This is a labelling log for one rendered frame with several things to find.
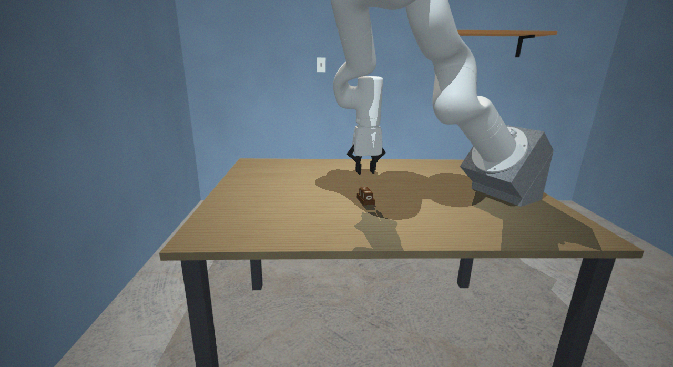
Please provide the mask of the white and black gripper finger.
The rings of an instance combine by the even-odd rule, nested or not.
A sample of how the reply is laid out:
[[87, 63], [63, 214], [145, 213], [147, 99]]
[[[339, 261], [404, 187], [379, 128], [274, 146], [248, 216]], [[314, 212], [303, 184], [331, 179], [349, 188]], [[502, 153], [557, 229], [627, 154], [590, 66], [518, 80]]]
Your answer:
[[349, 156], [350, 158], [355, 160], [355, 162], [356, 162], [355, 171], [356, 171], [356, 173], [358, 173], [358, 175], [361, 175], [362, 164], [360, 163], [360, 161], [361, 161], [362, 156], [357, 156], [357, 155], [354, 156], [354, 155], [352, 155], [353, 152], [354, 152], [354, 145], [348, 151], [347, 156]]
[[370, 161], [370, 171], [371, 171], [373, 174], [374, 174], [374, 172], [375, 172], [375, 170], [376, 170], [376, 163], [377, 163], [378, 160], [379, 160], [382, 156], [384, 156], [384, 155], [385, 155], [385, 151], [384, 151], [384, 148], [382, 148], [382, 153], [381, 153], [380, 155], [378, 155], [378, 156], [372, 156], [372, 161]]

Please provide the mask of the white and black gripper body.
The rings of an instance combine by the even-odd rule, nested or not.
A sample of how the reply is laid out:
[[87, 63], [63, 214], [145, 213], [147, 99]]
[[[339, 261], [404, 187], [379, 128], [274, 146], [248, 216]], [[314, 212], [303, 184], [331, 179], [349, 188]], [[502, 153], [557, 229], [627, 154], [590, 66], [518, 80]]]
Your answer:
[[357, 156], [378, 156], [382, 153], [382, 130], [377, 127], [356, 125], [352, 146]]

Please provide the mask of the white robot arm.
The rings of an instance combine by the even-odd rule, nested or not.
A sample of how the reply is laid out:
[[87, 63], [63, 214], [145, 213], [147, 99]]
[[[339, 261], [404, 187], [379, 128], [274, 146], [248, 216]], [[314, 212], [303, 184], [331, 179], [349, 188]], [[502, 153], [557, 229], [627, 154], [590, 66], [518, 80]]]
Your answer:
[[[434, 66], [433, 110], [437, 119], [461, 128], [474, 146], [473, 163], [481, 171], [506, 171], [525, 157], [525, 134], [507, 127], [492, 102], [477, 95], [476, 61], [457, 33], [448, 0], [330, 2], [346, 59], [335, 75], [333, 91], [340, 107], [356, 110], [356, 124], [377, 127], [381, 121], [384, 79], [366, 76], [376, 67], [369, 7], [405, 7], [414, 38]], [[349, 85], [355, 78], [358, 85]]]

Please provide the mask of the brown wooden tray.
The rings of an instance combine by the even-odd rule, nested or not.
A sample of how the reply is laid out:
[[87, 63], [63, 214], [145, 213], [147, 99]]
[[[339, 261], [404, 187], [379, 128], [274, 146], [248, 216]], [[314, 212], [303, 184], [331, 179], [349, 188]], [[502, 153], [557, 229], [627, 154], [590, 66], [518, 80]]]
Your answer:
[[364, 201], [363, 198], [360, 196], [360, 193], [356, 193], [356, 197], [362, 202], [363, 206], [370, 206], [375, 204], [375, 199], [370, 200], [370, 201]]

